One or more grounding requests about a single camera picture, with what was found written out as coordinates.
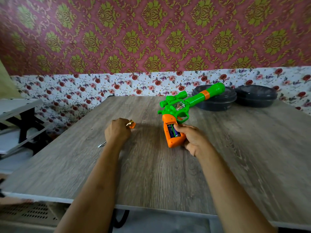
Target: plastic container lid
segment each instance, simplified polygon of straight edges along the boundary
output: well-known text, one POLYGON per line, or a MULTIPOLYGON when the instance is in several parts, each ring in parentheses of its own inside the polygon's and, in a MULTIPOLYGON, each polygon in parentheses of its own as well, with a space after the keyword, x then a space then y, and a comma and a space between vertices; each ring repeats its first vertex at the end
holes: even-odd
POLYGON ((259 85, 242 85, 235 91, 238 97, 248 100, 275 100, 277 98, 276 90, 259 85))
MULTIPOLYGON (((212 85, 197 86, 192 91, 192 95, 195 96, 195 95, 199 94, 201 91, 204 91, 204 90, 208 89, 211 86, 212 85)), ((209 103, 229 103, 229 102, 233 102, 235 100, 236 100, 236 92, 234 91, 234 89, 232 89, 230 87, 226 87, 225 91, 222 94, 220 94, 218 96, 211 97, 208 100, 206 100, 205 102, 209 102, 209 103)))

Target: yellow wall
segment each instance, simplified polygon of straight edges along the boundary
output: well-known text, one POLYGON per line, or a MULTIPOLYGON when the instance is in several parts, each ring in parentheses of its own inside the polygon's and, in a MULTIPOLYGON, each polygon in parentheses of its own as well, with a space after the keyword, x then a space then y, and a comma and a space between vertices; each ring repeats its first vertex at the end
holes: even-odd
POLYGON ((0 98, 20 98, 18 90, 0 61, 0 98))

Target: wood grain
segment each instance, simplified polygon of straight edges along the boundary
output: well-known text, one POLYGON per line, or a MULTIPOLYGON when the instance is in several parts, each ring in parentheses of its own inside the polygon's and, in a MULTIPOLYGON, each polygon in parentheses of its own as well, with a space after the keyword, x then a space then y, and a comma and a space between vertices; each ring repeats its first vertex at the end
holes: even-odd
MULTIPOLYGON (((91 172, 111 119, 137 125, 121 152, 119 205, 216 215, 196 158, 166 144, 163 97, 111 97, 14 172, 9 195, 74 199, 91 172)), ((190 110, 268 220, 311 226, 311 117, 277 101, 269 108, 234 105, 224 112, 190 110)))

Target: hand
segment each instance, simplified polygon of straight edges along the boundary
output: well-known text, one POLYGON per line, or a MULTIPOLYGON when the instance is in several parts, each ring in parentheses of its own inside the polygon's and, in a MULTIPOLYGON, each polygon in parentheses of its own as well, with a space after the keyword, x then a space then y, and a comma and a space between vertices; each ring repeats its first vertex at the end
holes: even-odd
POLYGON ((106 142, 118 142, 123 145, 131 136, 131 129, 127 127, 128 119, 112 120, 105 130, 106 142))
POLYGON ((201 148, 205 145, 210 145, 209 140, 204 133, 197 127, 186 124, 174 124, 174 128, 181 133, 184 133, 187 140, 184 147, 189 150, 190 154, 197 156, 201 152, 201 148))

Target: green toy gun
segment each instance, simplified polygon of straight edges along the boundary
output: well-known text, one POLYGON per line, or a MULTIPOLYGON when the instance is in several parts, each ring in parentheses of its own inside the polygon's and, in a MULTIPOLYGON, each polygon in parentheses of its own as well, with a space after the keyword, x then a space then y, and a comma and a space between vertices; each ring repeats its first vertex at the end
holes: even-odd
POLYGON ((176 96, 167 96, 165 101, 160 102, 160 106, 164 108, 159 110, 158 114, 162 114, 162 120, 164 122, 163 129, 169 148, 173 148, 182 145, 186 139, 184 133, 179 133, 174 128, 174 124, 183 123, 189 118, 188 111, 190 107, 205 101, 213 96, 220 95, 225 91, 223 83, 216 83, 208 89, 201 91, 193 97, 186 98, 187 92, 182 91, 176 96))

